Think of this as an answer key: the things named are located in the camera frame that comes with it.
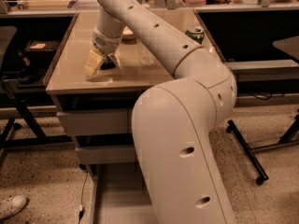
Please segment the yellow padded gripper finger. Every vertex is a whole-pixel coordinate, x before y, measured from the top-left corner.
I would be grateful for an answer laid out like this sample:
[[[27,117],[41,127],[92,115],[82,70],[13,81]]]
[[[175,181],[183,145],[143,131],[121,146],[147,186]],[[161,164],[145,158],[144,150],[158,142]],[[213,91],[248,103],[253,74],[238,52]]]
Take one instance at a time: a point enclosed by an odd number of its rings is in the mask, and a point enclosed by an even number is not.
[[[108,64],[111,68],[115,68],[119,66],[119,59],[115,54],[110,54],[108,58],[109,58]]]
[[[92,78],[103,62],[104,54],[100,50],[92,49],[85,63],[84,73],[86,77]]]

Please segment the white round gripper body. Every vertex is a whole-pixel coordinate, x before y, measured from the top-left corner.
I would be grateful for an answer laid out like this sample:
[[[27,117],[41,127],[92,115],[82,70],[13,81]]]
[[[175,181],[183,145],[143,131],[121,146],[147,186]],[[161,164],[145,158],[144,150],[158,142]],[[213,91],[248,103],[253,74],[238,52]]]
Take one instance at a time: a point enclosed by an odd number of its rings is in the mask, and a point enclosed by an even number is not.
[[[121,37],[109,37],[102,34],[97,28],[93,29],[93,46],[104,54],[113,53],[120,45]]]

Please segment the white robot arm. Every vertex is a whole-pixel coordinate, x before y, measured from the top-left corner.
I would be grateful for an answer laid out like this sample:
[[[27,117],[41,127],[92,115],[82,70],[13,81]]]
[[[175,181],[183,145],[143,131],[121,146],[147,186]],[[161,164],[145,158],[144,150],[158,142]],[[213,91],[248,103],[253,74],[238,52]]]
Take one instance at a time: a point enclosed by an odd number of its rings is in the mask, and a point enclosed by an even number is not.
[[[130,28],[172,76],[144,91],[132,113],[135,151],[158,223],[235,224],[209,142],[235,105],[234,75],[141,0],[97,2],[98,50],[114,52]]]

